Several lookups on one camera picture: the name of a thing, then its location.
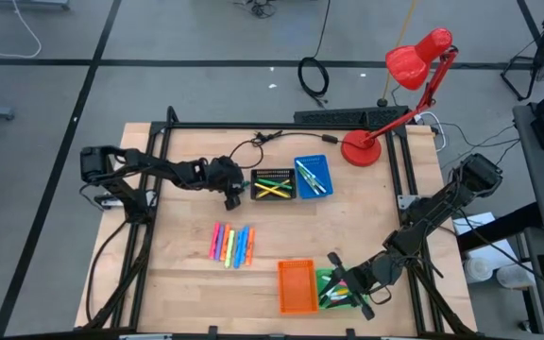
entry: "blue tray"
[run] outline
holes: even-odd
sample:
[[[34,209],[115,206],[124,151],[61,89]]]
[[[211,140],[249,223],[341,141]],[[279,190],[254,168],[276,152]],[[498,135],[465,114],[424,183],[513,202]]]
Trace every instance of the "blue tray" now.
[[[298,163],[300,161],[303,166],[312,171],[316,175],[316,178],[320,181],[322,186],[327,190],[326,193],[315,194],[310,188],[310,185],[303,179],[303,176],[298,171]],[[327,165],[327,157],[325,155],[312,155],[296,157],[294,160],[295,165],[295,177],[297,179],[297,190],[301,198],[318,198],[328,195],[332,195],[332,183],[331,175],[329,174],[329,166]]]

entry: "pink highlighter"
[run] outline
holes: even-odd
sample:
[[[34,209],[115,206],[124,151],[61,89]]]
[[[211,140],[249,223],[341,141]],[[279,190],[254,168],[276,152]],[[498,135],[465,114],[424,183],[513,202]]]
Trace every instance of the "pink highlighter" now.
[[[219,222],[215,222],[215,230],[213,231],[212,246],[209,248],[209,258],[215,259],[215,245],[217,244],[217,234],[219,234]]]

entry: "orange highlighter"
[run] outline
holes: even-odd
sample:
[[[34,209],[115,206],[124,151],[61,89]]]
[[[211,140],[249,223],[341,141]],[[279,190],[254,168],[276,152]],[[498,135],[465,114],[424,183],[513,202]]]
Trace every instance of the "orange highlighter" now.
[[[246,244],[246,265],[251,265],[251,259],[253,258],[254,238],[255,238],[255,229],[249,228],[249,239]]]
[[[228,238],[230,236],[230,223],[227,223],[224,228],[224,240],[222,241],[222,253],[219,255],[220,261],[226,260],[226,252],[228,251]]]

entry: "wooden table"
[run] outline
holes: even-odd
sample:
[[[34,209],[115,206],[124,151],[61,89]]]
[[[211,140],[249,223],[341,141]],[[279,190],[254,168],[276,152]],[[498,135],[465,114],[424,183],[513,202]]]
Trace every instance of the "wooden table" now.
[[[144,151],[148,130],[149,124],[127,124],[121,147]],[[419,194],[432,195],[444,185],[432,133],[428,127],[407,130]],[[308,132],[337,137],[346,133]],[[179,162],[228,155],[238,143],[252,136],[253,130],[246,129],[174,129],[168,159]],[[353,328],[358,335],[417,335],[406,271],[390,287],[392,300],[382,306],[372,305],[376,317],[371,321],[364,319],[360,309],[321,310],[301,316],[279,313],[278,260],[311,258],[317,268],[331,267],[327,254],[335,251],[344,265],[351,267],[381,251],[385,237],[399,227],[385,140],[379,141],[381,158],[363,168],[348,164],[338,144],[323,143],[311,136],[282,137],[263,146],[265,157],[260,168],[293,167],[296,156],[327,155],[334,194],[321,199],[254,202],[245,193],[242,205],[226,212],[222,194],[181,191],[165,181],[138,331],[205,333],[209,326],[216,325],[220,333],[342,335],[346,328]],[[398,138],[396,149],[403,190],[408,193]],[[259,150],[246,145],[234,159],[248,165],[258,157]],[[245,170],[245,178],[250,178],[250,170]],[[127,181],[137,185],[138,177]],[[122,221],[121,209],[103,214],[94,251]],[[215,221],[231,223],[234,228],[250,225],[256,230],[252,266],[225,269],[208,258]],[[445,227],[451,228],[451,222]],[[110,242],[97,264],[92,313],[104,304],[118,282],[127,236],[125,228]],[[436,286],[464,323],[475,330],[454,236],[439,229],[428,240],[433,262],[445,276],[443,280],[436,277]],[[126,302],[132,297],[129,292]],[[77,313],[77,325],[86,323],[84,300],[85,297]],[[425,294],[422,300],[427,330],[432,330]]]

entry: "lamp arm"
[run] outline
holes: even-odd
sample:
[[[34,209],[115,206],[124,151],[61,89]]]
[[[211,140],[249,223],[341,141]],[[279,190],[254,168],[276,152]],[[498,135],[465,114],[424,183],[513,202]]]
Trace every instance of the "lamp arm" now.
[[[434,100],[434,94],[435,91],[440,86],[440,83],[444,79],[444,76],[449,71],[449,69],[452,66],[452,63],[454,62],[454,59],[457,57],[457,54],[459,53],[459,50],[452,46],[449,51],[442,54],[440,56],[440,63],[438,64],[438,67],[435,69],[435,72],[433,73],[432,80],[425,84],[425,92],[421,96],[421,100],[419,100],[419,104],[416,106],[416,108],[412,111],[409,111],[408,113],[404,114],[397,120],[393,121],[392,123],[386,125],[385,127],[382,127],[376,131],[368,132],[366,137],[363,139],[364,145],[370,145],[372,144],[372,141],[375,140],[375,138],[383,135],[387,131],[391,131],[394,128],[397,128],[401,126],[402,124],[407,123],[413,117],[415,117],[417,114],[422,113],[423,111],[429,109],[435,104]]]

